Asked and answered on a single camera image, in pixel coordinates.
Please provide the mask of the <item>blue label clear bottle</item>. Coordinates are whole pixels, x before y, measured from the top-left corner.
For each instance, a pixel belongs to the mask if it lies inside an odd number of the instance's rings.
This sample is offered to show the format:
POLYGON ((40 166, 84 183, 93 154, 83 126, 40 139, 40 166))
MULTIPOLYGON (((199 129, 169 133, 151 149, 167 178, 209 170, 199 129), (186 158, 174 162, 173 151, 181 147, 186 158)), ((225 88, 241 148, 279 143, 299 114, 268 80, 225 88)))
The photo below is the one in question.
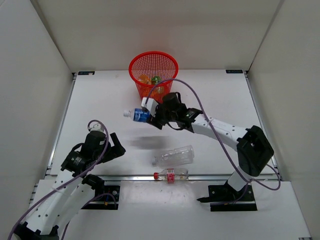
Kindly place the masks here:
POLYGON ((134 122, 146 123, 148 118, 150 117, 150 113, 140 108, 134 108, 131 110, 125 110, 123 112, 123 116, 130 118, 134 122))

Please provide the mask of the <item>green plastic bottle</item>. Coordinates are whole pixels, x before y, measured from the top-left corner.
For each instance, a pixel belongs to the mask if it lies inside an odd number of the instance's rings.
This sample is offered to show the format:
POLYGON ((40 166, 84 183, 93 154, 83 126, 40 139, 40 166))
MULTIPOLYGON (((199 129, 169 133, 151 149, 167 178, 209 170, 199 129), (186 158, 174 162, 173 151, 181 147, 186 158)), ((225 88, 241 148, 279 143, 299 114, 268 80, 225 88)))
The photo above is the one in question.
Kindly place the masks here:
POLYGON ((159 83, 161 81, 162 81, 161 77, 156 75, 151 79, 151 84, 156 85, 157 83, 159 83))

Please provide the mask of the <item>clear plastic bottle white cap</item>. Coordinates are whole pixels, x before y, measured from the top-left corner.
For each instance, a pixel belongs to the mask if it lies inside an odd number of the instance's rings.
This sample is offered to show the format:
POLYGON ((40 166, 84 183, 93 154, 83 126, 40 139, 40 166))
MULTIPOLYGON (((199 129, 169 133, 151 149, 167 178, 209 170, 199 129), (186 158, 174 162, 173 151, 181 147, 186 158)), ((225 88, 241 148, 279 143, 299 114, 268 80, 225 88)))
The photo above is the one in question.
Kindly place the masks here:
POLYGON ((193 147, 191 145, 187 145, 170 150, 162 150, 154 156, 151 163, 152 166, 155 167, 177 167, 192 164, 194 157, 195 153, 193 147))

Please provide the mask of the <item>clear bottle red label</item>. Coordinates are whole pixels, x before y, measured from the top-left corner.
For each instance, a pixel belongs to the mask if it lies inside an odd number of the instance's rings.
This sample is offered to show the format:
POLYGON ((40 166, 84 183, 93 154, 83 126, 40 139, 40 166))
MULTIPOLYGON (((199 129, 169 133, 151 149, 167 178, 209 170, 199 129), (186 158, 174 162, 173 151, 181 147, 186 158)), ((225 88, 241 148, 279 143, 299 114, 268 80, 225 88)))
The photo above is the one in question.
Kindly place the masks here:
POLYGON ((161 172, 155 172, 153 179, 164 181, 167 184, 174 184, 178 181, 186 181, 189 178, 189 171, 186 168, 166 168, 161 172))

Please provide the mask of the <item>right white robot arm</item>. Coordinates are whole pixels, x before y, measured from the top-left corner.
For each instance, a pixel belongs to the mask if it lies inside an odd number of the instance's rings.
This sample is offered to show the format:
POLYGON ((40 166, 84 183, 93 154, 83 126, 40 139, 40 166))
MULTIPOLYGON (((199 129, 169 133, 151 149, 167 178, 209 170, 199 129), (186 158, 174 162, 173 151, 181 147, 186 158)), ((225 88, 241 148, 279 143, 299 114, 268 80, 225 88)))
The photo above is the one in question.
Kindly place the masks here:
POLYGON ((176 123, 179 131, 186 130, 207 136, 236 151, 238 166, 233 174, 220 187, 215 197, 199 198, 202 203, 237 200, 245 192, 247 182, 258 177, 274 155, 274 150, 260 127, 238 127, 208 117, 203 110, 186 107, 178 92, 168 93, 162 98, 162 102, 143 97, 141 107, 149 112, 146 122, 158 129, 176 123))

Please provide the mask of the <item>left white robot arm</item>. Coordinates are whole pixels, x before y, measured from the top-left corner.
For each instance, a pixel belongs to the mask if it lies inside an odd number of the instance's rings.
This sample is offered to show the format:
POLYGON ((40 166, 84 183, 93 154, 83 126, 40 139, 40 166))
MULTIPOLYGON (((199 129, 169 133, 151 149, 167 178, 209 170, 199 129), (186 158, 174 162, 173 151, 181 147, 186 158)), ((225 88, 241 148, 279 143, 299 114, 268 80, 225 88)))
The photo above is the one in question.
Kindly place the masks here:
POLYGON ((119 158, 126 150, 116 133, 92 130, 75 145, 61 164, 51 191, 24 214, 13 235, 18 240, 61 240, 63 230, 80 209, 90 202, 115 197, 91 169, 119 158))

